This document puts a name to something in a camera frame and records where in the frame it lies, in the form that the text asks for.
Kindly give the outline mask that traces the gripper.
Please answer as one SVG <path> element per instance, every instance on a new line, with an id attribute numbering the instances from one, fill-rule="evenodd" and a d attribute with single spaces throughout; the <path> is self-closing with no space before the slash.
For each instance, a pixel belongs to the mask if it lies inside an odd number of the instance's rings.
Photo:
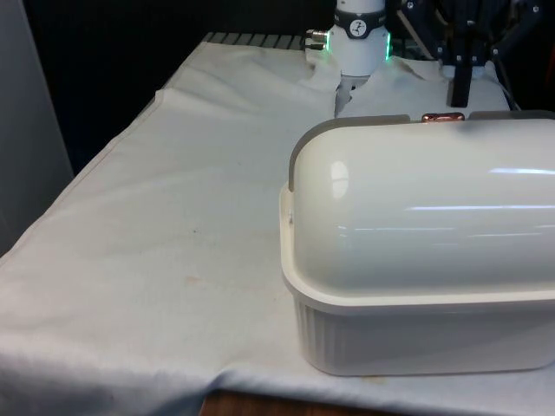
<path id="1" fill-rule="evenodd" d="M 466 107 L 473 70 L 500 63 L 541 21 L 542 1 L 400 1 L 396 14 L 429 61 L 437 61 L 449 80 L 447 104 L 456 107 L 460 39 L 460 106 Z"/>

